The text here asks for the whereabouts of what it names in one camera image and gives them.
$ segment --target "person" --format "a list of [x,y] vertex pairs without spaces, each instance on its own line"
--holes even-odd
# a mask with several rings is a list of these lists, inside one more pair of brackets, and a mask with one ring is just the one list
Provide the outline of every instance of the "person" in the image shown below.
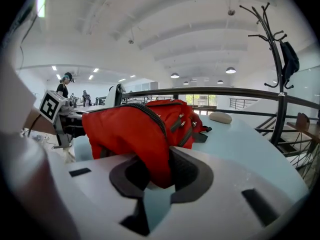
[[72,74],[67,72],[64,74],[63,78],[60,80],[60,84],[58,85],[56,92],[60,95],[62,95],[64,98],[68,98],[68,89],[67,89],[67,85],[70,82],[74,82],[73,78],[72,78]]
[[74,93],[71,93],[70,99],[71,99],[71,101],[73,103],[73,107],[76,109],[77,108],[77,99],[78,98],[75,96]]
[[90,95],[87,93],[86,90],[83,91],[81,102],[83,102],[83,107],[92,106]]

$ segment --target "coat rack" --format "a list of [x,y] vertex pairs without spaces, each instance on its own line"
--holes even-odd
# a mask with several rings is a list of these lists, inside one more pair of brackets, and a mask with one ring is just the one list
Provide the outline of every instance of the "coat rack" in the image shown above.
[[272,55],[273,55],[273,59],[274,59],[274,63],[275,63],[276,75],[277,75],[277,83],[274,86],[272,86],[268,83],[264,83],[264,85],[268,86],[270,88],[276,88],[277,86],[279,86],[279,101],[278,101],[277,117],[276,117],[274,129],[273,129],[272,137],[270,139],[270,142],[276,146],[280,140],[281,133],[282,133],[282,130],[283,130],[283,127],[285,124],[286,113],[287,113],[287,100],[286,100],[287,93],[284,92],[284,88],[290,89],[290,88],[293,88],[293,85],[290,87],[287,87],[289,80],[286,80],[285,82],[283,82],[283,67],[282,67],[279,51],[278,51],[278,48],[276,45],[276,42],[281,43],[282,40],[287,37],[287,34],[284,34],[281,38],[278,38],[278,39],[276,39],[276,36],[279,34],[283,34],[284,33],[283,30],[272,34],[272,32],[270,30],[269,20],[268,20],[267,13],[266,13],[269,5],[270,5],[270,3],[268,2],[266,4],[266,6],[263,6],[263,5],[261,6],[262,11],[263,11],[262,17],[258,13],[256,8],[254,8],[253,6],[251,7],[252,10],[245,8],[242,5],[240,5],[240,7],[247,10],[248,12],[253,14],[258,19],[258,21],[256,23],[257,24],[260,23],[262,25],[262,27],[265,31],[265,34],[266,34],[266,36],[261,35],[261,34],[250,34],[250,35],[248,35],[248,37],[259,37],[262,40],[268,42],[269,46],[270,46],[269,49],[272,51]]
[[272,86],[272,85],[270,85],[268,83],[264,83],[264,85],[268,86],[270,88],[276,88],[277,86],[279,86],[280,93],[283,93],[284,92],[284,87],[286,89],[291,89],[291,88],[293,88],[293,85],[290,86],[290,87],[287,87],[287,84],[288,84],[289,80],[287,80],[286,82],[283,82],[283,77],[282,77],[283,67],[282,67],[281,58],[280,58],[280,55],[279,55],[279,51],[278,51],[276,42],[282,43],[282,40],[287,37],[287,34],[284,34],[281,38],[278,38],[278,39],[276,38],[276,36],[279,35],[279,34],[283,34],[284,33],[283,30],[272,34],[272,32],[270,30],[268,16],[267,16],[267,13],[266,13],[269,5],[270,5],[270,3],[268,2],[266,4],[266,6],[261,6],[262,11],[263,11],[262,17],[258,13],[256,8],[254,8],[253,6],[251,7],[252,10],[249,10],[248,8],[245,8],[242,5],[240,5],[240,7],[245,9],[245,10],[247,10],[251,14],[253,14],[258,19],[257,24],[261,23],[261,25],[262,25],[265,33],[266,33],[266,36],[261,35],[261,34],[250,34],[250,35],[248,35],[248,37],[259,37],[262,40],[268,42],[269,45],[270,45],[269,49],[272,51],[272,55],[273,55],[273,59],[274,59],[274,63],[275,63],[275,69],[276,69],[276,73],[277,73],[277,83],[274,86]]

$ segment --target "ceiling light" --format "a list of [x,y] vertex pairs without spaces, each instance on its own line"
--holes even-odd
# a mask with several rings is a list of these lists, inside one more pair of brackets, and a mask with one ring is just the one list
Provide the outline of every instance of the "ceiling light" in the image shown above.
[[39,18],[45,17],[45,3],[46,0],[36,0],[36,11]]
[[180,76],[177,73],[173,73],[170,77],[171,78],[179,78]]
[[234,74],[234,73],[236,73],[237,71],[236,71],[236,69],[235,69],[234,67],[230,66],[230,67],[228,67],[228,68],[226,69],[225,72],[226,72],[227,74]]

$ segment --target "staircase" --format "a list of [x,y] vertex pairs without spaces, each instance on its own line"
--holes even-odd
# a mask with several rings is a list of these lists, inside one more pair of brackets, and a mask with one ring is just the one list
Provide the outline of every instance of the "staircase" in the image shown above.
[[[260,129],[273,129],[276,123],[274,117],[269,118],[259,125]],[[292,127],[285,125],[284,130],[294,130]],[[272,132],[261,132],[267,140],[271,139]],[[308,187],[311,187],[320,165],[320,150],[315,149],[312,153],[307,154],[310,147],[311,138],[300,132],[283,132],[278,142],[277,149],[286,157],[289,163],[294,166]]]

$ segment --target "ceiling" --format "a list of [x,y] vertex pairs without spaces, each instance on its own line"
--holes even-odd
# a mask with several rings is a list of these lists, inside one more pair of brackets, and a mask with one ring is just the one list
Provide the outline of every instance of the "ceiling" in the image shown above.
[[53,70],[50,65],[30,67],[28,69],[35,72],[37,76],[41,77],[45,81],[57,80],[57,75],[62,78],[66,72],[71,73],[74,81],[80,83],[115,84],[118,83],[119,80],[123,79],[125,80],[121,81],[121,83],[128,83],[141,79],[134,75],[110,71],[104,68],[99,68],[97,72],[94,72],[94,68],[80,65],[71,66],[55,64],[54,66],[56,70]]
[[[228,67],[245,76],[274,64],[268,44],[248,37],[265,35],[262,26],[251,13],[239,8],[241,4],[261,11],[267,2],[271,30],[285,30],[296,52],[314,41],[290,0],[46,0],[45,19],[36,20],[23,48],[31,50],[33,46],[41,52],[42,46],[67,47],[55,57],[47,52],[47,63],[35,57],[28,60],[28,67],[36,65],[38,71],[45,72],[44,77],[47,72],[55,75],[43,65],[56,60],[64,65],[59,71],[66,71],[69,65],[68,71],[81,82],[88,81],[94,67],[100,67],[92,83],[115,83],[130,75],[171,81],[172,73],[187,81],[223,77],[230,83]],[[235,14],[228,15],[229,9]],[[73,59],[82,46],[87,57]]]

